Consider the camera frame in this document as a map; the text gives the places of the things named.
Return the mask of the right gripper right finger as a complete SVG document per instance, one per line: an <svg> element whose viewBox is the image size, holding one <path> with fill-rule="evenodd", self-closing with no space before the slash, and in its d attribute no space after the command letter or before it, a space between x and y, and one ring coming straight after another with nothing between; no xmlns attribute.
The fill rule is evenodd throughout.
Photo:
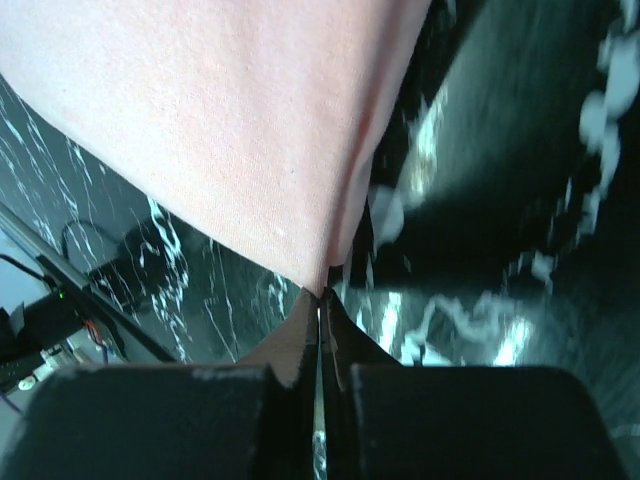
<svg viewBox="0 0 640 480"><path fill-rule="evenodd" d="M548 366L406 367L319 302L331 479L623 479L583 384Z"/></svg>

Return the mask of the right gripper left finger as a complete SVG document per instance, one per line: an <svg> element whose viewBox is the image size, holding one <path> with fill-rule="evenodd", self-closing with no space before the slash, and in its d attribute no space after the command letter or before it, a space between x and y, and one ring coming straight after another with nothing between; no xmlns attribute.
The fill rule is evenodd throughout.
<svg viewBox="0 0 640 480"><path fill-rule="evenodd" d="M233 365L67 367L36 391L5 479L310 479L318 301Z"/></svg>

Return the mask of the salmon pink t shirt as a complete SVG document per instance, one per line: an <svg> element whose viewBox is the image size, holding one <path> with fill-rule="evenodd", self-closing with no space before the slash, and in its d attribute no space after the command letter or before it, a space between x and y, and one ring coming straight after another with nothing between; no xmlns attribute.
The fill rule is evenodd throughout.
<svg viewBox="0 0 640 480"><path fill-rule="evenodd" d="M199 231L315 294L350 250L425 1L5 1L1 74Z"/></svg>

